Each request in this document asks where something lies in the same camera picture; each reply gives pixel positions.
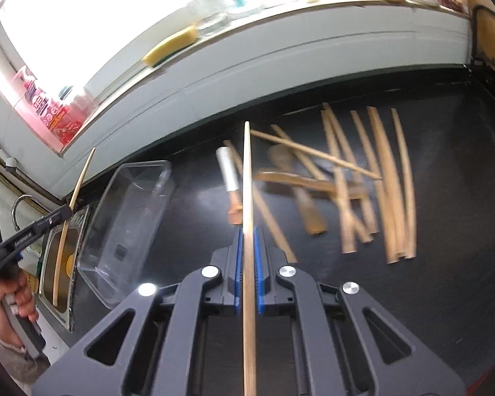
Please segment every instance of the stainless steel sink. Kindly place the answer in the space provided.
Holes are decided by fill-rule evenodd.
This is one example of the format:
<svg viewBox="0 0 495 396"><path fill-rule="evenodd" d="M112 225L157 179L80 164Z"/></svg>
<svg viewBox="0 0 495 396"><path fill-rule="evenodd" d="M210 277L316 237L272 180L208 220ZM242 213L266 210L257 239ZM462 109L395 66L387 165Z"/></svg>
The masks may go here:
<svg viewBox="0 0 495 396"><path fill-rule="evenodd" d="M90 206L77 211L70 220L68 234L62 253L61 271L58 282L57 307L53 306L53 281L55 276L55 263L57 260L58 245L61 240L62 225L54 228L49 233L48 242L44 249L41 283L38 297L44 306L56 317L56 319L68 330L71 330L71 296L73 282L75 280L75 261L81 248L84 237L85 223L90 211ZM66 274L68 258L73 255L73 267L71 278Z"/></svg>

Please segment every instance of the person's arm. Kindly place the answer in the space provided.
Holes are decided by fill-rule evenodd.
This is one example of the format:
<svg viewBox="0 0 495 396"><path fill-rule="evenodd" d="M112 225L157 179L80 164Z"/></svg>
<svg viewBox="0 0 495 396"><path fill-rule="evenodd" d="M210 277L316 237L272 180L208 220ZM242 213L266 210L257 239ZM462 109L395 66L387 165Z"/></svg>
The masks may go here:
<svg viewBox="0 0 495 396"><path fill-rule="evenodd" d="M2 298L15 293L15 301L18 306L18 314L35 322L38 312L35 308L35 298L27 284L24 272L21 272L17 280L0 280L0 302ZM32 384L50 366L46 356L33 360L26 353L24 344L13 330L6 313L0 303L0 362L5 370L14 379L27 384Z"/></svg>

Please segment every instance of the chopstick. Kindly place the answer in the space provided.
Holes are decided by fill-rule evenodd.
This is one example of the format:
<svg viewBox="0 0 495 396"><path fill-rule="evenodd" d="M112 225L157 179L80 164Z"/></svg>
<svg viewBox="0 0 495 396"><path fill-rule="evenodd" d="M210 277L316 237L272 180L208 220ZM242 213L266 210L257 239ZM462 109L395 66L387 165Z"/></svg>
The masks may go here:
<svg viewBox="0 0 495 396"><path fill-rule="evenodd" d="M405 258L416 257L416 202L414 199L414 183L409 160L407 142L403 133L402 123L396 109L391 109L398 149L400 150L400 161L402 163L403 187L405 194L405 217L407 218L407 229L405 232Z"/></svg>
<svg viewBox="0 0 495 396"><path fill-rule="evenodd" d="M280 128L280 126L274 124L274 125L271 125L271 128L273 129L273 131L275 131L284 140L292 141L290 136L288 134L286 134ZM325 174L323 174L323 172L319 168L317 168L317 166L314 164L314 162L308 156L306 156L304 153L302 153L298 149L292 149L292 150L293 150L293 153L295 153L295 156L297 157L297 159L301 162L302 165L304 165L304 167L310 172L310 174L312 174L312 176L314 178L316 178L317 180L323 180L323 181L328 180L328 177L326 177ZM335 205L338 205L337 195L330 195L330 199ZM361 221L361 219L358 216L356 216L354 211L352 211L352 219L354 220L354 228L356 230L357 236L359 236L359 239L361 240L361 242L363 242L363 243L371 242L372 237L371 237L369 231L367 230L365 225L363 225L363 222Z"/></svg>
<svg viewBox="0 0 495 396"><path fill-rule="evenodd" d="M233 162L235 163L236 169L239 172L239 174L242 174L242 158L237 152L235 146L233 146L233 143L231 143L230 140L224 141L224 145L230 149L231 156L233 158ZM268 227L269 231L271 232L271 235L273 236L273 239L275 240L277 247L280 248L285 253L286 260L288 262L290 263L297 262L297 257L295 256L295 253L293 252L293 250L291 250L291 247L288 244L286 237L282 233L279 224L275 220L275 217L273 217L273 214L271 214L270 209L268 208L266 202L264 201L264 198L262 197L261 193L256 188L256 186L253 186L252 194L256 208L259 209L260 214L262 215L262 219L264 220L264 224Z"/></svg>
<svg viewBox="0 0 495 396"><path fill-rule="evenodd" d="M332 123L332 127L334 129L334 132L337 137L337 141L341 145L341 150L343 151L343 155L345 159L350 162L351 164L357 165L356 158L354 156L354 153L352 152L352 148L350 147L350 144L348 143L348 140L345 136L345 133L343 131L343 128L341 128L341 125L339 124L339 121L336 118L336 115L334 115L334 112L332 111L330 105L328 103L323 103L322 104L325 110L328 112L328 118L330 122ZM363 181L363 176L360 173L357 172L352 172L352 177L354 178L354 181L358 184L364 184ZM361 210L363 212L363 220L365 221L365 225L368 228L368 231L373 234L378 232L378 224L376 223L376 217L374 215L374 208L372 207L372 202L371 199L368 196L368 191L365 190L365 195L363 198L359 200L361 204Z"/></svg>
<svg viewBox="0 0 495 396"><path fill-rule="evenodd" d="M351 164L350 162L343 161L342 159L338 159L334 156L331 156L331 154L321 152L320 150L313 149L308 146L301 145L299 143L295 143L294 141L286 140L285 138L280 138L280 137L275 137L270 134L266 134L265 132L260 132L260 131L255 131L254 129L251 130L251 133L255 137L263 138L264 140L272 141L273 143L278 143L282 144L285 146L288 146L292 149L299 150L301 152L311 154L313 156L317 156L318 158L325 159L327 161L333 162L334 164L340 165L345 168L352 169L354 171L357 171L359 173L362 173L368 177L378 179L381 178L378 174L371 173L370 171L367 171L361 167L358 167L357 165Z"/></svg>
<svg viewBox="0 0 495 396"><path fill-rule="evenodd" d="M84 164L83 170L81 172L81 175L79 176L79 179L77 180L77 184L75 185L75 190L73 191L72 194L72 199L70 200L70 209L72 209L73 212L73 207L75 206L75 201L77 201L77 196L79 195L79 191L81 190L81 185L84 179L84 176L86 175L86 171L88 170L88 167L90 166L90 161L92 160L92 156L95 153L95 147L92 149L90 152L90 156L88 156L88 159L86 160L86 163ZM53 306L57 307L58 304L58 283L59 280L61 279L61 264L62 264L62 252L64 251L64 245L66 243L66 236L68 235L68 226L70 225L70 222L66 220L62 226L62 232L61 232L61 239L58 243L58 250L57 250L57 259L55 262L55 273L53 274Z"/></svg>
<svg viewBox="0 0 495 396"><path fill-rule="evenodd" d="M253 238L253 196L251 179L251 137L249 122L244 127L244 162L242 179L242 232L244 235L242 267L242 334L244 361L244 396L256 396L256 311L255 260Z"/></svg>
<svg viewBox="0 0 495 396"><path fill-rule="evenodd" d="M381 173L385 178L385 190L387 198L392 204L392 215L396 234L395 252L403 255L405 248L405 211L403 209L402 190L400 179L396 170L396 163L392 154L391 145L375 107L367 107L368 116L371 119L372 131L376 140L376 149L379 153Z"/></svg>
<svg viewBox="0 0 495 396"><path fill-rule="evenodd" d="M326 141L330 154L339 158L339 148L336 142L336 136L330 125L328 113L321 111L322 125L325 129ZM352 213L350 208L350 198L348 197L348 189L345 176L341 167L333 164L333 172L337 191L339 193L337 205L339 207L339 224L341 225L341 247L343 253L351 253L356 251L356 242L354 238L354 229L352 228Z"/></svg>
<svg viewBox="0 0 495 396"><path fill-rule="evenodd" d="M380 172L380 166L378 165L378 160L376 159L376 154L371 145L371 141L368 138L367 131L359 115L355 110L351 112L352 118L357 128L361 144L363 145L363 150L365 151L365 156L367 157L368 166L375 172ZM381 215L381 222L383 223L383 238L385 239L385 254L388 263L397 262L395 250L395 240L394 240L394 222L392 220L392 210L391 205L388 203L385 197L385 188L383 186L383 180L374 181L374 189L376 190L376 198L378 198L379 213Z"/></svg>

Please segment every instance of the human hand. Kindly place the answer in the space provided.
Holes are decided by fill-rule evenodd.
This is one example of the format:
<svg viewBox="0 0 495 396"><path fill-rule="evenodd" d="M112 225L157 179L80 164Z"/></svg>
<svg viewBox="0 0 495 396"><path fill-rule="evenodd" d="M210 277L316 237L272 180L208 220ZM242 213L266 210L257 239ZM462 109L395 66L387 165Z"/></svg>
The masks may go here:
<svg viewBox="0 0 495 396"><path fill-rule="evenodd" d="M15 303L18 307L18 315L21 317L27 317L29 321L33 323L36 322L38 319L38 312L35 308L35 298L31 293L31 289L27 283L27 277L24 274L24 271L20 271L20 274L15 280L0 279L0 302L5 295L9 295L10 293L15 294ZM24 347L24 344L9 323L1 303L0 340L17 348Z"/></svg>

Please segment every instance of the window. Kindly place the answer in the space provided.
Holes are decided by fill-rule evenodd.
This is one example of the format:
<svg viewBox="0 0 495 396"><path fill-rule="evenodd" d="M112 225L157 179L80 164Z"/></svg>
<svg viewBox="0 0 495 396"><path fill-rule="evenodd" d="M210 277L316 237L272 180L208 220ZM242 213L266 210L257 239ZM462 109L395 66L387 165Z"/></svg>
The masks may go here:
<svg viewBox="0 0 495 396"><path fill-rule="evenodd" d="M27 65L46 91L80 85L94 96L163 38L197 15L195 0L6 0L0 45L17 70Z"/></svg>

